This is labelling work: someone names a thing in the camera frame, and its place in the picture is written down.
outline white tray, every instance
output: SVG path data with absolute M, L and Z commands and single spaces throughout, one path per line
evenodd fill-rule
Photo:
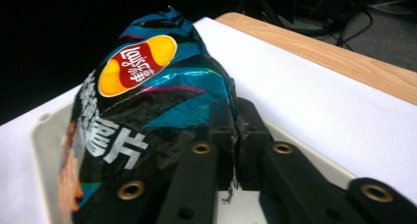
M 62 142 L 66 135 L 72 106 L 73 103 L 69 103 L 55 112 L 43 115 L 31 134 L 50 223 L 59 223 L 61 220 L 57 197 L 59 159 L 61 157 Z M 297 145 L 328 180 L 341 187 L 345 187 L 348 181 L 354 177 L 347 170 L 290 136 L 277 125 L 266 122 L 266 126 L 269 128 L 275 140 L 284 140 Z M 258 196 L 258 192 L 235 190 L 231 202 L 227 203 L 223 202 L 222 199 L 228 197 L 228 192 L 218 192 L 217 223 L 266 223 L 258 204 Z

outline chip bag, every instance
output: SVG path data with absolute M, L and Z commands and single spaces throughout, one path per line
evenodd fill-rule
M 153 222 L 182 147 L 208 125 L 213 102 L 234 110 L 232 89 L 178 12 L 133 21 L 76 95 L 59 177 L 63 223 Z

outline cable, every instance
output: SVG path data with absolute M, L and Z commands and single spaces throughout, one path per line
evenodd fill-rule
M 401 3 L 406 3 L 405 0 L 396 0 L 396 1 L 388 1 L 385 3 L 381 3 L 381 4 L 375 4 L 375 5 L 368 5 L 368 7 L 387 13 L 387 14 L 392 14 L 392 15 L 412 15 L 414 14 L 411 10 L 408 11 L 391 11 L 391 10 L 387 10 L 384 9 L 382 7 L 389 7 L 391 5 L 397 5 L 397 4 L 401 4 Z
M 261 4 L 262 9 L 264 10 L 264 15 L 266 15 L 267 18 L 269 19 L 269 22 L 271 24 L 275 25 L 275 26 L 284 27 L 284 24 L 279 19 L 278 15 L 276 15 L 275 12 L 272 10 L 268 1 L 267 0 L 259 0 L 259 2 Z
M 344 38 L 346 27 L 340 30 L 339 37 L 335 37 L 331 34 L 330 36 L 337 40 L 337 42 L 335 44 L 336 46 L 339 46 L 339 47 L 343 48 L 343 45 L 344 45 L 349 50 L 353 51 L 352 48 L 350 47 L 350 45 L 347 43 L 347 41 L 349 41 L 349 40 L 357 37 L 358 35 L 362 34 L 363 32 L 367 31 L 371 27 L 371 25 L 374 23 L 374 18 L 372 18 L 371 14 L 369 14 L 366 10 L 363 10 L 362 12 L 366 16 L 368 16 L 368 18 L 369 18 L 368 24 L 364 28 L 362 28 L 361 30 L 359 30 L 358 32 L 352 34 L 351 36 L 349 36 L 347 38 Z
M 310 37 L 330 35 L 335 31 L 342 30 L 346 27 L 346 22 L 336 22 L 333 20 L 326 20 L 323 22 L 323 28 L 320 29 L 302 29 L 302 28 L 291 28 L 283 26 L 286 29 L 295 31 L 300 34 L 304 34 Z
M 358 35 L 362 34 L 363 32 L 367 31 L 367 30 L 371 27 L 371 25 L 374 23 L 374 18 L 372 18 L 371 14 L 369 14 L 369 13 L 368 13 L 368 11 L 363 10 L 362 12 L 363 12 L 366 16 L 368 16 L 368 18 L 369 18 L 369 22 L 368 22 L 368 24 L 367 24 L 367 25 L 366 25 L 363 29 L 359 30 L 359 31 L 358 31 L 358 32 L 356 32 L 355 34 L 353 34 L 353 35 L 351 35 L 351 36 L 347 37 L 346 39 L 344 39 L 344 42 L 347 42 L 347 41 L 349 41 L 349 40 L 351 40 L 351 39 L 355 38 L 356 36 L 358 36 Z

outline floor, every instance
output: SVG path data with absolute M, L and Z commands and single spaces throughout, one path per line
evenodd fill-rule
M 0 125 L 80 84 L 134 18 L 173 6 L 196 21 L 234 11 L 238 0 L 3 0 Z M 417 72 L 417 15 L 367 9 L 373 23 L 342 47 Z M 359 13 L 345 38 L 369 23 Z M 297 20 L 294 24 L 314 25 Z M 316 37 L 336 43 L 338 33 Z

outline wooden table edge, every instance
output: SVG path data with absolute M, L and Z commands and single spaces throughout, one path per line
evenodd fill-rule
M 226 13 L 215 20 L 362 84 L 417 105 L 417 73 L 415 72 L 242 14 Z

